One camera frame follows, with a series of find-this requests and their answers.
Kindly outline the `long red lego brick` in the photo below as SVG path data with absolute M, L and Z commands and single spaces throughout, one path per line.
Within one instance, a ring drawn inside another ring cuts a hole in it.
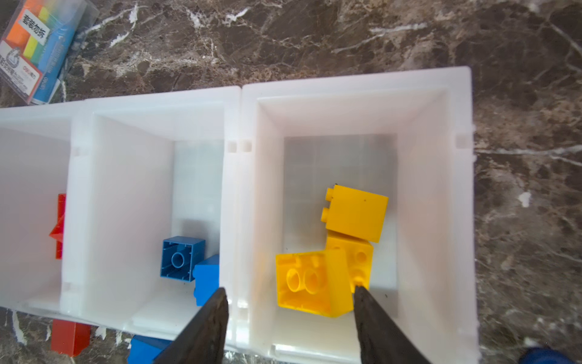
M 50 238 L 56 242 L 55 258 L 62 259 L 65 230 L 66 194 L 58 195 L 57 223 L 50 233 Z

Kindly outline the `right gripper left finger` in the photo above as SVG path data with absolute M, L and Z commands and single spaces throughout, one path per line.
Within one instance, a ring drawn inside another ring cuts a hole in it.
M 224 288 L 218 288 L 154 363 L 222 363 L 229 320 Z

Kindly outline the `highlighter marker pack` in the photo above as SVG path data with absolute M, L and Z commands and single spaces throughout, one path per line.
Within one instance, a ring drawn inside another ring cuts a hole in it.
M 21 1 L 1 37 L 1 78 L 26 104 L 50 103 L 98 15 L 91 1 Z

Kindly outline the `blue stapler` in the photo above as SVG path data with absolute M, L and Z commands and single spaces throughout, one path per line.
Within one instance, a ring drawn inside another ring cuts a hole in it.
M 518 364 L 574 364 L 574 361 L 557 350 L 535 347 L 524 353 Z

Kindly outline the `right white plastic bin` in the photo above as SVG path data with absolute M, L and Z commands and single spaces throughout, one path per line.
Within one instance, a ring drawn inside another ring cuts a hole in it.
M 431 363 L 480 360 L 471 69 L 242 88 L 232 344 L 358 363 L 366 287 Z

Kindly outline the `blue lego brick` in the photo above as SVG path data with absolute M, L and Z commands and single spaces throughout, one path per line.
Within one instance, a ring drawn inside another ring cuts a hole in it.
M 193 276 L 196 283 L 193 295 L 196 305 L 202 307 L 219 288 L 220 256 L 213 255 L 194 266 Z
M 130 342 L 128 364 L 150 364 L 172 341 L 134 335 Z
M 196 264 L 205 259 L 206 241 L 175 236 L 163 240 L 160 276 L 184 282 L 194 281 Z

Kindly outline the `middle white plastic bin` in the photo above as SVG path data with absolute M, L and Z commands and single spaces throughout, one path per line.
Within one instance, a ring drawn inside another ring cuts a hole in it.
M 241 89 L 89 99 L 71 125 L 62 314 L 175 338 L 198 312 L 194 283 L 164 278 L 175 236 L 234 245 Z

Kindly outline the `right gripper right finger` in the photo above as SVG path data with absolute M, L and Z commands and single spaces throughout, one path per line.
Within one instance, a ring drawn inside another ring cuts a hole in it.
M 356 287 L 354 313 L 362 363 L 430 363 L 365 287 Z

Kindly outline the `yellow lego brick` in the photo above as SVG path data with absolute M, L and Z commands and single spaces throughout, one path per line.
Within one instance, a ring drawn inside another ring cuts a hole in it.
M 369 288 L 374 247 L 366 240 L 349 235 L 327 232 L 327 250 L 344 250 L 350 275 L 350 288 L 354 294 L 357 286 Z
M 279 254 L 275 271 L 277 304 L 282 308 L 330 318 L 354 309 L 343 250 Z
M 329 206 L 322 210 L 321 221 L 327 230 L 380 242 L 388 197 L 336 184 L 327 189 L 325 200 Z

